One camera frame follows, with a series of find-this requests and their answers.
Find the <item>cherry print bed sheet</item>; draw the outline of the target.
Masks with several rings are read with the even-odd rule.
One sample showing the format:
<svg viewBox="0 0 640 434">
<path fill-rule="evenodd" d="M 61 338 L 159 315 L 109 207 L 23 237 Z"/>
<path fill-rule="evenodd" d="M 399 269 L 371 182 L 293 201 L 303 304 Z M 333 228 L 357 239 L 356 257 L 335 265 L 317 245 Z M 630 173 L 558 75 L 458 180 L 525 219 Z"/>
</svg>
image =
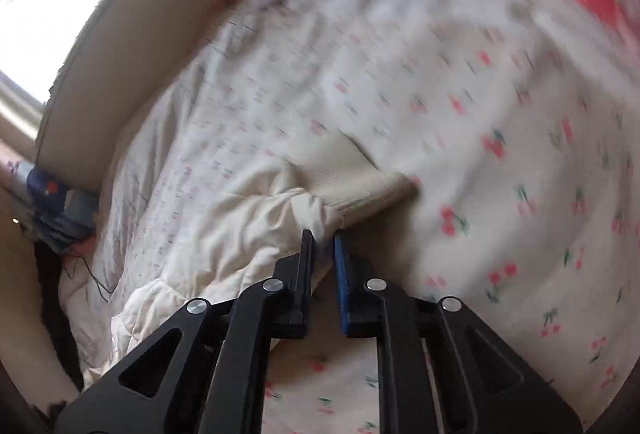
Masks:
<svg viewBox="0 0 640 434">
<path fill-rule="evenodd" d="M 410 295 L 455 295 L 591 426 L 639 357 L 639 65 L 570 0 L 246 0 L 122 133 L 99 235 L 331 131 L 412 193 L 349 226 Z M 114 261 L 60 300 L 82 375 Z"/>
</svg>

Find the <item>cream quilted down coat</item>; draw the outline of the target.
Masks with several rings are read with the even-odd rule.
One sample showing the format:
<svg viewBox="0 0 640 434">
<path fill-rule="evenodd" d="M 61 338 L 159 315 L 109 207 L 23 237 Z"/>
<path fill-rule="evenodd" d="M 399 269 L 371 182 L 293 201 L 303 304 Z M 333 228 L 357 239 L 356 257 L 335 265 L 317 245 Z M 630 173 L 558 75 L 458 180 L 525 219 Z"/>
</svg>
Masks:
<svg viewBox="0 0 640 434">
<path fill-rule="evenodd" d="M 96 261 L 114 261 L 118 273 L 105 336 L 81 341 L 94 347 L 84 377 L 96 383 L 194 298 L 234 299 L 271 276 L 294 253 L 303 231 L 325 243 L 340 228 L 358 224 L 408 197 L 407 176 L 378 168 L 340 131 L 282 155 L 254 157 L 220 186 L 196 183 L 190 194 L 154 194 L 130 226 L 105 224 Z"/>
</svg>

